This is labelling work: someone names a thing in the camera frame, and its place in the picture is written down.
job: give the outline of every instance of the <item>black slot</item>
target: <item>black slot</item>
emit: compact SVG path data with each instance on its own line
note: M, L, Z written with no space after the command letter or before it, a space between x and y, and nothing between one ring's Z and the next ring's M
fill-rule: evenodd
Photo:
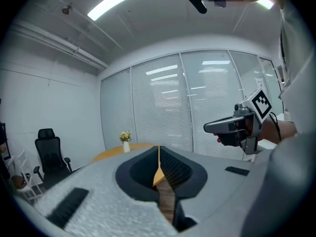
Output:
M249 173L249 170L247 169L242 169L242 168L236 168L236 167L227 167L225 169L226 171L238 174L238 175L242 175L242 176L247 176Z
M82 188L74 188L47 216L47 219L60 228L64 228L73 214L88 195L89 191Z
M139 201L155 201L159 204L159 192L153 187L158 169L158 147L123 162L115 173L118 186L131 198Z

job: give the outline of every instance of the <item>ceiling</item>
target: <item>ceiling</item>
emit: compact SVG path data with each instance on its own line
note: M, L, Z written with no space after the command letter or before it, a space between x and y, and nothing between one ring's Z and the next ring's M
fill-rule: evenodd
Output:
M96 21L88 12L102 0L29 0L17 18L32 23L70 43L80 46L106 64L112 53L122 54L129 43L157 29L166 34L158 41L188 26L183 34L200 31L223 33L259 41L269 46L279 37L280 12L277 6L267 10L254 3L235 7L215 7L206 2L208 12L200 14L188 0L126 0ZM72 4L69 15L62 8Z

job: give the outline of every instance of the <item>human hand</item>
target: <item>human hand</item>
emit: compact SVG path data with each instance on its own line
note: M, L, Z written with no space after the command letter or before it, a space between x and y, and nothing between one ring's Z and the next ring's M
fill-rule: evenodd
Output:
M5 143L3 143L2 145L0 145L0 153L5 153L6 152L6 146Z
M269 127L269 123L271 122L271 120L268 118L266 119L263 124L262 124L262 128L261 128L261 132L258 136L258 141L265 139L266 135L267 135L267 130ZM253 130L253 120L250 119L246 119L246 130L248 131L249 134L252 134L252 130ZM220 138L217 138L217 142L218 143L222 143Z

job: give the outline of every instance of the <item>black office chair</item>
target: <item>black office chair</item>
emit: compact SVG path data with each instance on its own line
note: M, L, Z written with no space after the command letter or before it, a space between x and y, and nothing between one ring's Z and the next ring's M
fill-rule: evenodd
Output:
M33 170L34 174L38 174L42 180L45 189L51 188L56 183L65 179L70 175L72 169L70 167L70 159L65 158L65 162L61 156L60 138L55 137L54 131L51 128L39 130L38 139L35 141L35 146L38 150L40 161L42 164L44 178L42 178L39 170L40 166L36 166Z

